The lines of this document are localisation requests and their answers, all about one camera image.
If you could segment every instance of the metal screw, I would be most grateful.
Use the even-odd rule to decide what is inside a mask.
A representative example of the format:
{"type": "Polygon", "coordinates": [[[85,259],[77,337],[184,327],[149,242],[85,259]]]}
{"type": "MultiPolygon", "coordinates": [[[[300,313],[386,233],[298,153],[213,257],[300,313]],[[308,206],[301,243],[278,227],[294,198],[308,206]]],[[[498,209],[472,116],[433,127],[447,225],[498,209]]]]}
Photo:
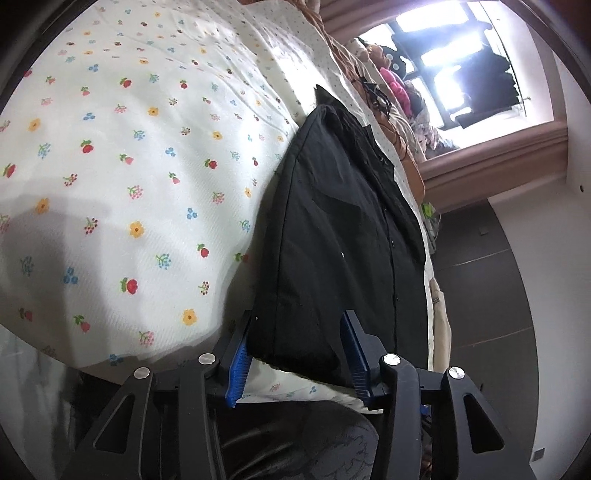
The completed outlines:
{"type": "Polygon", "coordinates": [[[216,356],[213,353],[204,353],[199,357],[199,363],[202,365],[211,365],[216,361],[216,356]]]}
{"type": "Polygon", "coordinates": [[[449,369],[449,376],[456,380],[461,380],[466,376],[466,373],[460,367],[451,367],[449,369]]]}
{"type": "Polygon", "coordinates": [[[146,378],[150,374],[150,369],[148,367],[139,367],[135,369],[134,377],[138,380],[142,380],[146,378]]]}
{"type": "Polygon", "coordinates": [[[391,365],[392,367],[396,365],[400,365],[400,357],[398,355],[394,355],[393,353],[386,353],[384,355],[384,363],[386,365],[391,365]]]}

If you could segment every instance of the white bed sheet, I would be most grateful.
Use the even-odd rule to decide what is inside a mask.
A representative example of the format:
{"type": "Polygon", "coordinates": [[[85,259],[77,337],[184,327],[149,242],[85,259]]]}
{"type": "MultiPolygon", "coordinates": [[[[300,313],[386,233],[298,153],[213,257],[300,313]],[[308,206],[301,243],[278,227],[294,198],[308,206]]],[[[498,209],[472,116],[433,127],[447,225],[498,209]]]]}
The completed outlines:
{"type": "MultiPolygon", "coordinates": [[[[392,145],[289,3],[95,3],[0,117],[0,323],[115,382],[210,350],[252,304],[276,170],[316,84],[372,125],[420,218],[392,145]]],[[[430,367],[432,276],[427,252],[430,367]]],[[[241,401],[280,400],[361,407],[254,361],[241,401]]]]}

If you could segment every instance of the folded black garment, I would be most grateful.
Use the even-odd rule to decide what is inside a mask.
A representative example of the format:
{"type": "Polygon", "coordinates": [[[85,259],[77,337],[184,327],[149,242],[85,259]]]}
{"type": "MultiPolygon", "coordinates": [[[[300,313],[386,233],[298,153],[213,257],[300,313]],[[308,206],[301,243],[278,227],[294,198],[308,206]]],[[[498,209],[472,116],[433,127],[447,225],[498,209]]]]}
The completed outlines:
{"type": "Polygon", "coordinates": [[[269,214],[247,348],[315,381],[350,386],[339,322],[427,368],[425,247],[394,166],[347,109],[317,86],[269,214]]]}

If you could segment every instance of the pink stuffed toy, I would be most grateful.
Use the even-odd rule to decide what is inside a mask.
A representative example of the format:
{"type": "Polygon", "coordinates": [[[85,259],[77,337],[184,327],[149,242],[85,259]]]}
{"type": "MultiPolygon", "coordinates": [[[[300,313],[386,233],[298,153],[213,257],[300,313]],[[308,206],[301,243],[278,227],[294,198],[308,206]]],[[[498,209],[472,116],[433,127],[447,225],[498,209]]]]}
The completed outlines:
{"type": "Polygon", "coordinates": [[[411,118],[413,116],[413,112],[410,109],[410,99],[408,98],[406,90],[403,88],[402,85],[400,85],[397,82],[396,78],[394,77],[394,74],[390,70],[386,70],[382,67],[380,68],[379,72],[382,75],[382,78],[386,81],[386,83],[392,90],[396,99],[400,102],[402,110],[404,111],[404,115],[411,118]]]}

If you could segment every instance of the bed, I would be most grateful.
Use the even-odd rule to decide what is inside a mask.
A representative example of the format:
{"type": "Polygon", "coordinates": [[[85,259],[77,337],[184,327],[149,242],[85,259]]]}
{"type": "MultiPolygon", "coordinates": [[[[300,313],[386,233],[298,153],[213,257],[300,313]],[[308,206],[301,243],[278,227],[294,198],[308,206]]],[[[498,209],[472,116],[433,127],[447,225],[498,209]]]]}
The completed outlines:
{"type": "MultiPolygon", "coordinates": [[[[117,383],[209,351],[252,305],[265,213],[316,84],[372,125],[421,220],[394,145],[304,8],[99,0],[64,28],[0,115],[2,325],[117,383]]],[[[433,332],[449,331],[432,278],[427,250],[431,369],[433,332]]],[[[254,360],[241,402],[284,400],[362,408],[254,360]]]]}

